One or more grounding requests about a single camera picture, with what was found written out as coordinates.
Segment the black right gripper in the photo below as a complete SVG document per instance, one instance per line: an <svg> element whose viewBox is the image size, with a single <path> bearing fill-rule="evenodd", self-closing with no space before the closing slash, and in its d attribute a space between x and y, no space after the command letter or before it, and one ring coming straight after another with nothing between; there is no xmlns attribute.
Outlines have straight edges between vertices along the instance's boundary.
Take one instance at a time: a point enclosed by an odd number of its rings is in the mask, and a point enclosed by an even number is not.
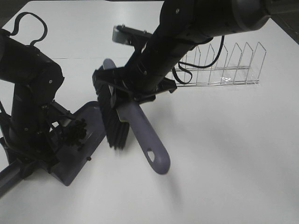
<svg viewBox="0 0 299 224"><path fill-rule="evenodd" d="M92 75L98 101L110 102L110 109L135 100L138 103L154 101L163 92L173 93L175 81L163 76L142 75L135 69L124 67L105 68L101 66Z"/></svg>

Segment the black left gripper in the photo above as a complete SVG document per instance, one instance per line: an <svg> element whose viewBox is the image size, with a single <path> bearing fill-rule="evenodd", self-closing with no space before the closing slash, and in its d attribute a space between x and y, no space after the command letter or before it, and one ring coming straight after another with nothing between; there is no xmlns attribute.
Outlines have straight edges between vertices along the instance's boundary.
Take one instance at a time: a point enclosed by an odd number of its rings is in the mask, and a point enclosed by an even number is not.
<svg viewBox="0 0 299 224"><path fill-rule="evenodd" d="M8 160L0 173L2 180L25 179L37 168L50 172L60 163L58 152L64 145L65 127L50 122L49 107L15 106L11 114L0 108L0 144Z"/></svg>

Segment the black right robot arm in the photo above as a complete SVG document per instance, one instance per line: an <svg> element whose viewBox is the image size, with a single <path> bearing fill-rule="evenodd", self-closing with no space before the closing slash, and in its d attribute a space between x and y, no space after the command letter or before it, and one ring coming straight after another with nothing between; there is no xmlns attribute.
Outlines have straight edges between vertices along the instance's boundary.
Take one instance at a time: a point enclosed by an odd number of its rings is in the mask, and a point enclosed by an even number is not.
<svg viewBox="0 0 299 224"><path fill-rule="evenodd" d="M264 0L166 0L153 33L115 26L113 41L135 50L125 66L108 68L104 61L94 72L101 109L109 111L129 100L149 102L159 93L175 91L179 78L166 76L188 51L218 36L258 30L269 17Z"/></svg>

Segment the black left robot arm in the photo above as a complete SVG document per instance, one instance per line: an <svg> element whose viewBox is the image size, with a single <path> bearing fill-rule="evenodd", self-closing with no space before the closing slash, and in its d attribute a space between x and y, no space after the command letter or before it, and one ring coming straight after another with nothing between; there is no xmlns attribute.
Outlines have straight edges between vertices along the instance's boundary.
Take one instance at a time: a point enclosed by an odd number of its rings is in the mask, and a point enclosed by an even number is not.
<svg viewBox="0 0 299 224"><path fill-rule="evenodd" d="M14 84L11 113L0 111L0 139L9 164L26 178L41 164L51 168L64 142L67 111L54 102L64 77L61 67L34 44L0 36L0 78Z"/></svg>

